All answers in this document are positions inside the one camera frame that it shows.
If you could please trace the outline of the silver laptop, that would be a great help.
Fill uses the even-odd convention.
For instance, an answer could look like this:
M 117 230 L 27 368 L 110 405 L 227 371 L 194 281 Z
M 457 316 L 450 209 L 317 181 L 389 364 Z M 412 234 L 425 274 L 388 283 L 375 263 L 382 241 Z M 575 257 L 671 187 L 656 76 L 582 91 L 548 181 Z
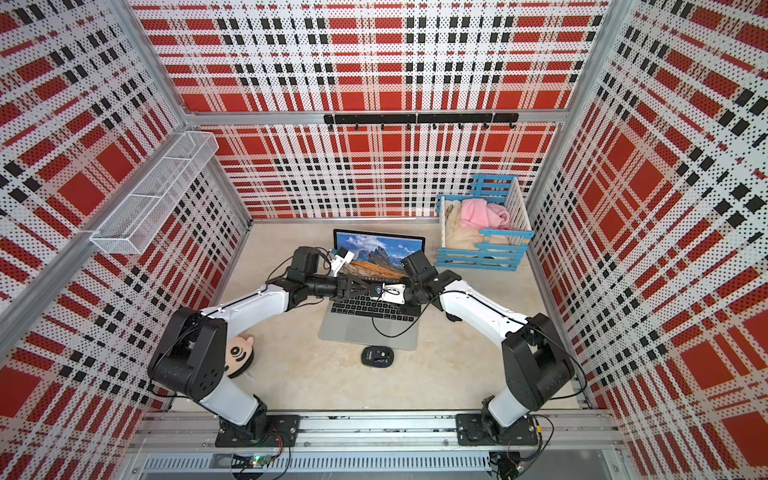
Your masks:
M 342 268 L 343 273 L 378 278 L 383 285 L 403 284 L 406 273 L 402 260 L 424 251 L 426 246 L 422 236 L 398 233 L 336 229 L 333 238 L 334 250 L 344 247 L 354 253 L 354 259 Z M 420 313 L 418 305 L 399 305 L 367 297 L 342 299 L 328 306 L 319 338 L 413 351 L 417 347 Z

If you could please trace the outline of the black wireless mouse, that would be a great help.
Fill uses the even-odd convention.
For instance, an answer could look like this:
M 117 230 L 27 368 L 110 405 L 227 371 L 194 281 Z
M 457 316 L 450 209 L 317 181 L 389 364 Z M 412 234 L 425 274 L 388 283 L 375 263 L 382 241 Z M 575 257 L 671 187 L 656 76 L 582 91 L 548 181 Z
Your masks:
M 394 350 L 385 346 L 367 346 L 361 353 L 361 363 L 371 368 L 385 369 L 394 363 Z

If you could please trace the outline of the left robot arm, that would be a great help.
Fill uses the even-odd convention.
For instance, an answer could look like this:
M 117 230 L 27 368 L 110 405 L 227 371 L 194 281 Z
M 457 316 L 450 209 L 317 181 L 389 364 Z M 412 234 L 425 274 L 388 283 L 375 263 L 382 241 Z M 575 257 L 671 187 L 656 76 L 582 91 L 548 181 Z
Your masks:
M 219 419 L 245 427 L 266 416 L 265 404 L 225 373 L 227 345 L 258 323 L 298 308 L 310 297 L 351 299 L 379 294 L 380 281 L 345 274 L 335 264 L 320 274 L 321 252 L 299 247 L 285 272 L 255 292 L 203 310 L 181 307 L 171 316 L 149 362 L 149 379 L 180 393 Z

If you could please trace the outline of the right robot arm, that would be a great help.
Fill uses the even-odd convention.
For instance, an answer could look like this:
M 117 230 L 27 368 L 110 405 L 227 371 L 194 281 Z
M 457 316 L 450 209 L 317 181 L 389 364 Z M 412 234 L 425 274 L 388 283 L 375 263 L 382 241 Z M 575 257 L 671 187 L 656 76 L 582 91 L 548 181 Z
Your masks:
M 449 320 L 468 324 L 499 348 L 505 386 L 483 401 L 488 428 L 509 428 L 540 410 L 577 375 L 576 361 L 548 316 L 526 316 L 503 307 L 455 272 L 438 271 L 421 251 L 401 264 L 411 302 L 435 306 Z

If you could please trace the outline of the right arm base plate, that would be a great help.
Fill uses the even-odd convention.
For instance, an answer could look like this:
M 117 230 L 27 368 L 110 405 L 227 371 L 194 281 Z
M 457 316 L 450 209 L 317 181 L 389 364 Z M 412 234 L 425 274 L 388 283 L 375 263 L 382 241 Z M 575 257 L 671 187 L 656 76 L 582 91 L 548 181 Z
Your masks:
M 460 446 L 536 446 L 538 434 L 530 418 L 520 418 L 508 427 L 500 426 L 490 415 L 458 414 L 456 434 Z

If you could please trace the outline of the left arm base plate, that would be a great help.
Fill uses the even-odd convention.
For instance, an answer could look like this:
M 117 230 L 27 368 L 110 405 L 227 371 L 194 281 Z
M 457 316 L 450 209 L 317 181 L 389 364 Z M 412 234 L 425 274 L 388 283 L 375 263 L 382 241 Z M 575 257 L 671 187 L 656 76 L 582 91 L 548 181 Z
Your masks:
M 294 447 L 299 432 L 299 415 L 260 414 L 246 425 L 219 421 L 217 448 Z

